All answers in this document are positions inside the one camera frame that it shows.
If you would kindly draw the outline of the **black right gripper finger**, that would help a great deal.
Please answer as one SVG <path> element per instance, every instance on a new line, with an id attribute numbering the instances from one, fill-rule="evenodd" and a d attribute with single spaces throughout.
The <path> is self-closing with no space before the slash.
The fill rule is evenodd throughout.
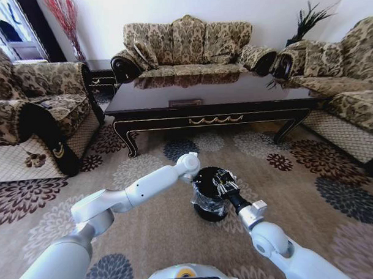
<path id="1" fill-rule="evenodd" d="M 224 196 L 226 191 L 224 188 L 222 176 L 220 174 L 217 173 L 214 175 L 213 184 L 216 186 L 219 196 Z"/>
<path id="2" fill-rule="evenodd" d="M 236 184 L 236 177 L 229 170 L 226 170 L 225 172 L 225 189 L 228 191 L 239 189 L 238 185 Z"/>

